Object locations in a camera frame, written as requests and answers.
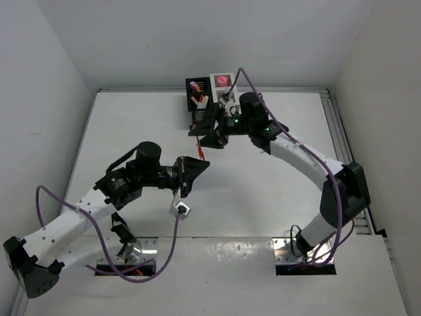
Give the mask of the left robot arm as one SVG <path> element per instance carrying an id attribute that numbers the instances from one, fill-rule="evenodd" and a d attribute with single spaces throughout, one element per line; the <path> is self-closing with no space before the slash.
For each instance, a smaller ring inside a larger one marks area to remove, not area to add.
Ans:
<path id="1" fill-rule="evenodd" d="M 172 166 L 160 163 L 161 147 L 141 142 L 113 162 L 79 202 L 61 201 L 65 211 L 23 238 L 10 237 L 3 244 L 7 263 L 30 299 L 50 291 L 62 270 L 87 265 L 94 256 L 105 257 L 111 274 L 135 282 L 130 269 L 119 270 L 112 257 L 131 255 L 137 238 L 118 214 L 140 198 L 144 188 L 170 190 L 170 213 L 178 224 L 191 212 L 182 200 L 209 161 L 179 156 Z"/>

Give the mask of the yellow tip white pen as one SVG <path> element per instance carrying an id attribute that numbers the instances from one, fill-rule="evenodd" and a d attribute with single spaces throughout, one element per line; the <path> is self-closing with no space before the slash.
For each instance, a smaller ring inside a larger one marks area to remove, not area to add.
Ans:
<path id="1" fill-rule="evenodd" d="M 207 103 L 209 102 L 209 97 L 206 95 L 203 98 L 202 108 L 205 109 L 207 107 Z"/>

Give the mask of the orange cap highlighter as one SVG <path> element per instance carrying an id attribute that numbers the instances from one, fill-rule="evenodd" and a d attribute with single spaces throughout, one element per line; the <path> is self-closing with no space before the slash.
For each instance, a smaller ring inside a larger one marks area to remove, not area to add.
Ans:
<path id="1" fill-rule="evenodd" d="M 197 92 L 197 93 L 200 93 L 200 92 L 201 92 L 201 87 L 200 87 L 200 85 L 199 85 L 199 84 L 197 84 L 195 81 L 191 81 L 191 82 L 189 83 L 189 85 L 190 85 L 190 88 L 191 88 L 191 90 L 192 90 L 193 92 Z"/>

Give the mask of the thin orange cap marker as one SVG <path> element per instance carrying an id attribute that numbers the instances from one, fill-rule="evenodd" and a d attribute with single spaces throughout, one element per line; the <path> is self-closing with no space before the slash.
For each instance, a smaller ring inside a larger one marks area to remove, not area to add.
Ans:
<path id="1" fill-rule="evenodd" d="M 191 96 L 191 100 L 192 100 L 192 102 L 194 102 L 194 104 L 196 104 L 196 106 L 198 106 L 198 105 L 199 105 L 198 100 L 197 100 L 197 99 L 195 99 L 193 96 Z"/>

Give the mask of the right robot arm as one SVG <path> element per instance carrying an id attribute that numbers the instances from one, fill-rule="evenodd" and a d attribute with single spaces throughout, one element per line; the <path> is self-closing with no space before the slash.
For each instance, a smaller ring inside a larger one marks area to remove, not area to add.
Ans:
<path id="1" fill-rule="evenodd" d="M 239 98 L 239 112 L 228 114 L 228 96 L 223 95 L 205 118 L 195 124 L 190 136 L 202 147 L 222 149 L 230 136 L 247 135 L 265 153 L 281 159 L 311 180 L 322 192 L 319 213 L 290 242 L 295 257 L 303 257 L 341 233 L 342 228 L 371 202 L 363 167 L 331 159 L 294 138 L 287 126 L 270 114 L 259 93 Z"/>

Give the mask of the pink purple eraser block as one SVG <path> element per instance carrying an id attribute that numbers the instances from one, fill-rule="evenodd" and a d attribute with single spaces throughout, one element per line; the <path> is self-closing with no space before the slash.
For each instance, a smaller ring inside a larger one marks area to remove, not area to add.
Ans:
<path id="1" fill-rule="evenodd" d="M 227 76 L 223 76 L 223 75 L 217 76 L 215 82 L 216 82 L 216 87 L 218 88 L 225 88 L 229 86 Z"/>

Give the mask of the red grip gel pen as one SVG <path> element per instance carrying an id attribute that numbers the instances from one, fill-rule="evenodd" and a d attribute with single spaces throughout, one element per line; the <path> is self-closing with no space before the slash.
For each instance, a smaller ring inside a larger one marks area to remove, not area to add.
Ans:
<path id="1" fill-rule="evenodd" d="M 206 160 L 205 154 L 204 154 L 203 149 L 201 147 L 200 139 L 199 139 L 198 136 L 196 137 L 196 140 L 197 140 L 197 150 L 198 150 L 199 158 L 200 158 L 200 160 L 205 161 Z"/>

